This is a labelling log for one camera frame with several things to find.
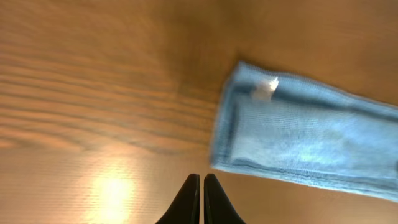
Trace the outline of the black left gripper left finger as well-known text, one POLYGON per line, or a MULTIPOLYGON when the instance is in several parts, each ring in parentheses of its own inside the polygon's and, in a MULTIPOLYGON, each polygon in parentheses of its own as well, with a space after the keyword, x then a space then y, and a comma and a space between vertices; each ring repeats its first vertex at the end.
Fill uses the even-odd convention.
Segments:
POLYGON ((199 224, 200 176, 190 174, 156 224, 199 224))

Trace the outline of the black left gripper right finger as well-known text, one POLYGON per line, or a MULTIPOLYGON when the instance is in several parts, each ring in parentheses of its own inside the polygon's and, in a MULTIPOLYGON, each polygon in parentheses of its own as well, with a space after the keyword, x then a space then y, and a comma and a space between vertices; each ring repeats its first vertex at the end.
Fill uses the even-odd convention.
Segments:
POLYGON ((208 174, 204 179, 204 222, 205 224, 245 224, 214 174, 208 174))

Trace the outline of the blue microfiber cloth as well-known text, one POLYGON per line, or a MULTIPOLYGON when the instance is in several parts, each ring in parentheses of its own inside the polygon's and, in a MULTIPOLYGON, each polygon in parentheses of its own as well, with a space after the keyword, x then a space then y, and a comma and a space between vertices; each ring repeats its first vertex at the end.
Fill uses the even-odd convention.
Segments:
POLYGON ((215 122, 225 172, 397 200, 397 107, 239 62, 215 122))

